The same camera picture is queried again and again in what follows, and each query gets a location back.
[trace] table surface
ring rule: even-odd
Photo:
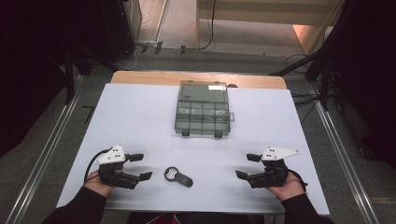
[[[132,78],[134,82],[139,82],[138,79]],[[317,211],[321,215],[329,214],[288,90],[229,88],[230,110],[235,121],[230,134],[221,139],[201,135],[182,137],[175,133],[177,93],[178,86],[172,85],[116,84],[113,81],[107,84],[58,206],[75,196],[82,184],[83,171],[94,154],[122,144],[125,153],[145,154],[142,161],[125,163],[124,172],[132,175],[153,172],[153,175],[135,189],[115,189],[107,200],[107,209],[283,213],[283,207],[272,193],[266,189],[251,189],[248,182],[235,175],[235,170],[250,175],[261,173],[262,164],[247,161],[246,154],[262,154],[271,146],[301,151],[298,156],[286,158],[285,162],[309,184],[308,197]],[[176,166],[182,174],[192,178],[192,187],[167,181],[163,173],[170,166]]]

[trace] metal rail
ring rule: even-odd
[[[317,87],[312,85],[311,83],[309,83],[309,89],[311,93],[319,94]],[[332,123],[330,113],[328,111],[325,111],[321,104],[317,104],[316,107],[323,122],[323,125],[326,129],[326,132],[329,135],[330,141],[332,142],[334,152],[338,160],[340,161],[341,168],[343,169],[344,175],[346,176],[346,181],[348,182],[349,187],[352,190],[352,194],[356,200],[356,203],[361,210],[364,222],[369,224],[380,223],[375,213],[375,210],[370,202],[370,199],[361,181],[359,180],[358,175],[356,174],[352,162],[347,155],[341,138],[336,131],[334,124]]]
[[[81,86],[83,83],[82,76],[78,76],[77,80],[78,86]],[[21,223],[23,216],[32,201],[33,196],[35,195],[35,191],[40,183],[43,174],[45,173],[48,164],[50,163],[50,159],[52,157],[53,152],[55,151],[56,146],[58,145],[59,139],[62,136],[64,131],[64,127],[70,119],[70,116],[73,113],[73,110],[76,106],[79,97],[79,90],[76,91],[76,94],[70,101],[69,105],[65,105],[64,109],[61,113],[61,116],[58,118],[58,121],[53,128],[49,139],[47,140],[46,145],[44,146],[37,162],[35,163],[35,167],[30,173],[28,179],[23,185],[19,196],[17,197],[17,201],[14,204],[14,207],[9,214],[6,223]]]

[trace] black sleeve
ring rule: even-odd
[[[105,212],[105,205],[104,196],[81,187],[70,203],[56,208],[43,223],[100,223]]]
[[[301,194],[282,202],[285,207],[285,224],[333,224],[327,217],[318,215],[306,194]]]

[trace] black cable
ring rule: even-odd
[[[294,103],[294,105],[296,105],[296,106],[298,106],[298,105],[306,105],[306,104],[311,103],[312,101],[316,101],[316,100],[318,100],[318,96],[317,97],[310,97],[308,99],[304,99],[304,100],[301,100],[301,101],[297,101],[297,102]]]
[[[306,117],[308,117],[308,115],[312,112],[312,110],[314,109],[315,105],[318,103],[318,100],[312,105],[312,107],[309,109],[308,113],[306,113],[305,117],[303,118],[303,121],[301,121],[301,124],[304,123]]]
[[[291,96],[292,96],[292,97],[318,96],[318,94],[314,94],[314,93],[312,93],[312,94],[310,94],[310,93],[308,93],[308,94],[302,94],[302,93],[291,92]]]
[[[213,40],[213,20],[215,19],[215,11],[216,11],[216,0],[213,1],[212,24],[211,24],[212,30],[211,30],[211,36],[210,36],[209,43],[207,43],[206,46],[204,46],[203,48],[200,48],[198,50],[206,49],[212,43],[212,40]]]
[[[304,192],[306,192],[306,186],[308,186],[308,184],[303,181],[303,178],[297,172],[295,172],[295,171],[293,171],[291,169],[288,169],[288,171],[290,173],[292,173],[294,176],[296,176],[300,180],[300,184],[303,187]]]
[[[90,180],[96,178],[97,176],[99,176],[99,175],[94,175],[93,177],[86,179],[85,182],[88,182],[88,181],[90,181]]]
[[[300,108],[300,107],[303,107],[303,106],[305,106],[306,104],[303,104],[303,105],[297,105],[296,106],[296,109],[298,109],[298,108]]]
[[[309,99],[317,99],[317,98],[319,98],[319,95],[312,95],[312,96],[295,96],[295,98],[299,98],[299,97],[305,97],[305,99],[302,100],[302,101],[304,101],[304,100],[309,100]]]
[[[84,181],[83,181],[82,183],[85,183],[85,181],[87,181],[88,172],[91,170],[91,166],[92,166],[93,162],[96,160],[96,158],[97,158],[98,156],[100,156],[100,154],[107,153],[109,150],[111,150],[111,148],[110,148],[110,149],[102,150],[102,151],[98,152],[98,153],[92,158],[92,160],[90,161],[90,164],[89,164],[88,167],[87,167],[87,171],[85,171]]]
[[[332,15],[330,16],[330,18],[332,19],[332,17],[334,16],[334,13],[336,12],[336,10],[333,10],[332,11]],[[323,47],[326,47],[325,46],[325,35],[326,35],[326,30],[324,30],[323,31],[323,37],[322,37],[322,45],[320,46],[320,48],[318,49],[318,50],[321,50]],[[304,74],[304,73],[306,73],[307,71],[305,71],[305,72],[296,72],[296,73],[298,73],[298,74]]]
[[[294,57],[294,56],[298,56],[298,55],[303,55],[303,56],[306,58],[306,55],[305,55],[305,54],[293,54],[293,55],[290,55],[290,56],[286,59],[286,61],[285,61],[286,67],[289,67],[289,66],[288,66],[288,60],[289,60],[290,58],[292,58],[292,57]],[[306,73],[307,71],[308,71],[308,70],[303,71],[303,72],[297,72],[296,70],[293,70],[293,72],[298,73],[298,74],[304,74],[304,73]]]

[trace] tripod leg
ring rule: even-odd
[[[323,58],[314,60],[311,65],[309,65],[308,71],[305,73],[305,79],[307,81],[317,80],[319,74],[323,70]]]
[[[78,72],[83,76],[89,76],[92,68],[90,66],[90,63],[87,61],[87,58],[85,58],[85,56],[81,52],[78,52],[76,47],[73,47],[71,49],[71,54],[72,61],[74,62]]]

